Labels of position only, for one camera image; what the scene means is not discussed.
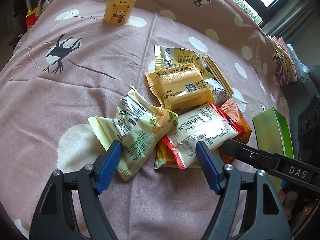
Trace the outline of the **person's hand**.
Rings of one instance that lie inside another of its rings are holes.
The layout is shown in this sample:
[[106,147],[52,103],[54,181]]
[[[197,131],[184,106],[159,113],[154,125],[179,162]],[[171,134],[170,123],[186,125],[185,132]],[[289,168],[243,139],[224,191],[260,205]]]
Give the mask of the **person's hand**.
[[285,212],[285,215],[287,217],[288,220],[290,220],[292,218],[292,215],[291,215],[291,211],[292,211],[292,206],[289,205],[287,206],[285,203],[286,203],[286,192],[281,189],[279,192],[278,192],[278,197],[282,203],[282,207],[284,209],[284,212]]

